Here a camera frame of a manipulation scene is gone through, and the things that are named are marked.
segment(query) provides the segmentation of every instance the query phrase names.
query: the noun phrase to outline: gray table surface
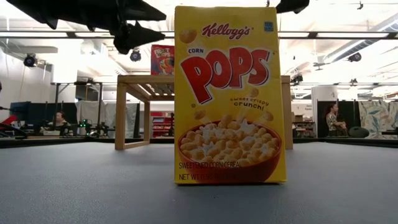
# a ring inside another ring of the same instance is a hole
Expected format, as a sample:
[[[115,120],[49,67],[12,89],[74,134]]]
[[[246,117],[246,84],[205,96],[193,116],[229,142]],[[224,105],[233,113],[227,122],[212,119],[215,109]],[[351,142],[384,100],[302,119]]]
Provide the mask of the gray table surface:
[[[0,149],[5,223],[398,223],[398,149],[296,144],[282,185],[176,186],[174,149]]]

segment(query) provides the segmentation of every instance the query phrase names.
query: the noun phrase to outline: blue logo square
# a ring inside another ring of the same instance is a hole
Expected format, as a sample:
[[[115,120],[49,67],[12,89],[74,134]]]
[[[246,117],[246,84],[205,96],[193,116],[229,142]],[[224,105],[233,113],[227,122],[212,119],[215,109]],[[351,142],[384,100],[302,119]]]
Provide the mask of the blue logo square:
[[[273,32],[274,31],[274,23],[273,22],[264,22],[264,31],[265,32]]]

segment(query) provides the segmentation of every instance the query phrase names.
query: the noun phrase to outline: wooden frame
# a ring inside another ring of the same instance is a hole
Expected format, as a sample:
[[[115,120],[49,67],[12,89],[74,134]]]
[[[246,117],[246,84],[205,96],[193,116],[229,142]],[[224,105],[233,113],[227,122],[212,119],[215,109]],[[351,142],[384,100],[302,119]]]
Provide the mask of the wooden frame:
[[[126,93],[144,102],[144,140],[126,144]],[[174,76],[120,75],[116,93],[115,149],[145,146],[150,140],[150,102],[174,101]]]
[[[285,146],[293,148],[292,105],[290,98],[290,77],[281,76],[282,101],[285,122]],[[126,135],[126,93],[144,102],[144,140],[125,143]],[[162,75],[120,75],[116,94],[116,138],[115,149],[123,150],[145,146],[150,140],[150,102],[174,101],[174,76]]]

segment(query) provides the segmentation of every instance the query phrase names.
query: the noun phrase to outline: cereal bowl illustration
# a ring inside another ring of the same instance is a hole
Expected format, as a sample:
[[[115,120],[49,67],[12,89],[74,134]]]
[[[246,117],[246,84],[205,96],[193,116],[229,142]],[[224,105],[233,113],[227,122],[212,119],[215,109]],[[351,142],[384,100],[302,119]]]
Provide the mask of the cereal bowl illustration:
[[[198,33],[196,30],[190,29],[190,30],[183,30],[178,36],[180,37],[180,40],[183,43],[189,44],[195,40],[197,35],[198,35]]]
[[[207,184],[264,182],[277,167],[281,147],[275,131],[230,115],[192,128],[178,140],[181,161],[194,163],[187,170],[207,176],[197,180]]]

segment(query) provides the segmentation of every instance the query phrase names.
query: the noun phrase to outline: kellogg's corn pops box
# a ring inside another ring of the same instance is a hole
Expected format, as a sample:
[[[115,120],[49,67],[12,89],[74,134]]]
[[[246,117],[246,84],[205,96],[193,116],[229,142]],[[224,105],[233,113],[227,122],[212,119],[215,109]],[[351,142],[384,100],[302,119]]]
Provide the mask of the kellogg's corn pops box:
[[[175,183],[284,182],[276,10],[175,8]]]
[[[150,48],[150,74],[174,75],[174,46],[152,45]]]

